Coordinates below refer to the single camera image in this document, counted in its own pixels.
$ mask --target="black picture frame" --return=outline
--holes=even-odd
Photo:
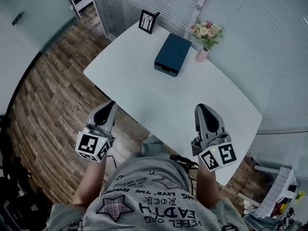
[[[156,18],[158,17],[160,13],[150,13],[146,10],[142,10],[141,12],[141,16],[140,16],[140,20],[139,20],[139,28],[149,34],[152,34],[153,32],[153,28],[156,22]]]

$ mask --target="flower vase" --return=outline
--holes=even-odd
[[[207,48],[202,48],[196,55],[196,61],[199,62],[199,63],[202,63],[204,62],[204,60],[206,59],[207,57],[207,54],[208,54],[208,49]]]

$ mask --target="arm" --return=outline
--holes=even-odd
[[[73,205],[87,209],[89,205],[100,195],[106,168],[105,157],[100,163],[91,161],[86,173],[77,187]]]
[[[215,172],[209,172],[200,158],[197,173],[196,198],[204,207],[208,209],[221,200],[218,186],[216,184]]]

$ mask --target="gray t-shirt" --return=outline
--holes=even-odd
[[[248,230],[229,199],[207,209],[188,190],[187,173],[178,163],[161,157],[133,158],[115,171],[86,212],[55,204],[49,230],[219,231],[225,225]]]

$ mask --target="white box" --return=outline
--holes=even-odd
[[[222,143],[207,147],[199,154],[209,172],[226,167],[237,161],[232,143]]]
[[[88,160],[100,162],[111,148],[109,140],[90,133],[79,132],[75,151]]]

